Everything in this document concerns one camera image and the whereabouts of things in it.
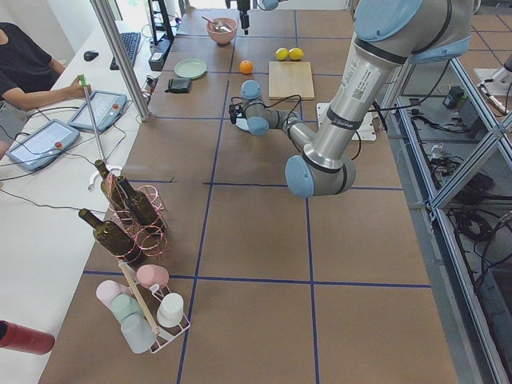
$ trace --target dark glass bottle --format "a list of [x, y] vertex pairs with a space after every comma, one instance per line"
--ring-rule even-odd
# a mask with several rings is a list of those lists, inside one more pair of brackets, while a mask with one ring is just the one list
[[156, 210], [147, 198], [146, 194], [140, 190], [135, 190], [124, 176], [118, 177], [118, 184], [125, 192], [125, 206], [134, 214], [141, 226], [150, 226], [146, 228], [147, 232], [155, 233], [165, 232], [166, 227], [158, 216]]
[[146, 254], [115, 222], [102, 221], [85, 208], [78, 212], [78, 216], [94, 228], [94, 238], [119, 260], [137, 266], [146, 259]]
[[96, 160], [94, 166], [102, 177], [102, 192], [110, 203], [110, 207], [115, 210], [117, 216], [121, 220], [121, 223], [128, 227], [133, 222], [133, 219], [129, 212], [126, 212], [125, 197], [122, 194], [121, 188], [118, 186], [116, 177], [112, 178], [112, 186], [110, 188], [110, 196], [106, 192], [106, 178], [108, 178], [110, 171], [106, 167], [103, 160]]

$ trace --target bottle neck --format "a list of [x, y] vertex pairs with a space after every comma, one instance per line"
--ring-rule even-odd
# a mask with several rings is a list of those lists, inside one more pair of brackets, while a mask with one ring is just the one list
[[122, 188], [122, 190], [125, 191], [125, 194], [128, 198], [131, 198], [132, 196], [135, 195], [134, 188], [130, 185], [130, 183], [124, 176], [117, 177], [117, 181], [118, 181], [118, 184], [120, 185], [120, 187]]
[[99, 175], [102, 177], [102, 179], [106, 180], [106, 178], [108, 177], [110, 171], [108, 170], [108, 168], [106, 168], [105, 162], [103, 160], [96, 160], [94, 162], [94, 166], [98, 170]]
[[79, 212], [78, 212], [78, 216], [84, 221], [86, 222], [87, 224], [89, 224], [90, 226], [92, 226], [93, 228], [97, 228], [98, 226], [100, 226], [103, 221], [101, 221], [99, 218], [97, 218], [96, 216], [93, 215], [93, 213], [90, 211], [90, 210], [87, 210], [85, 208], [82, 208]]

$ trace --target cutting board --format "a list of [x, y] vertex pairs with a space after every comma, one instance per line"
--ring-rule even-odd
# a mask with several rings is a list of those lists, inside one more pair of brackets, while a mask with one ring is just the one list
[[314, 100], [310, 62], [269, 62], [269, 98], [300, 94], [302, 100]]

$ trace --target green plate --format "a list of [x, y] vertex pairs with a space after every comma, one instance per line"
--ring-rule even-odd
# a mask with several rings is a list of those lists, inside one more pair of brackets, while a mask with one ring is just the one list
[[174, 67], [180, 78], [200, 78], [206, 72], [206, 62], [200, 58], [186, 58]]

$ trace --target black keyboard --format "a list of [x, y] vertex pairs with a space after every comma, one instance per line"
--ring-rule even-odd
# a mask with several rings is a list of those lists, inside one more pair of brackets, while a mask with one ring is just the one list
[[[130, 60], [131, 66], [134, 66], [135, 59], [137, 57], [138, 43], [141, 41], [141, 34], [139, 32], [123, 32], [121, 35], [121, 41], [125, 46], [128, 59]], [[118, 70], [119, 66], [115, 62], [115, 58], [112, 58], [110, 64], [111, 70]]]

